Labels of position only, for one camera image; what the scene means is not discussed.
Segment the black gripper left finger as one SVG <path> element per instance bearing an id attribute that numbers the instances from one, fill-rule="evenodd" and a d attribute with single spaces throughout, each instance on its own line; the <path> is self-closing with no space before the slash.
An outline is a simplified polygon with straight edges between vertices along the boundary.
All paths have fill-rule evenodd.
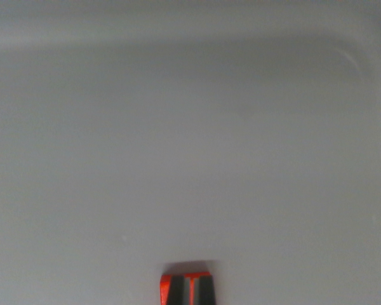
<path id="1" fill-rule="evenodd" d="M 171 277 L 166 305 L 184 304 L 185 277 L 174 275 Z"/>

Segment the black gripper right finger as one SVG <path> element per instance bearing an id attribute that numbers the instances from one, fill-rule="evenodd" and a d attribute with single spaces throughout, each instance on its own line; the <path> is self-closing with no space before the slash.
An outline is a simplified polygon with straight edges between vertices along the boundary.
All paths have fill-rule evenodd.
<path id="1" fill-rule="evenodd" d="M 199 278 L 199 305 L 216 305 L 215 287 L 212 275 Z"/>

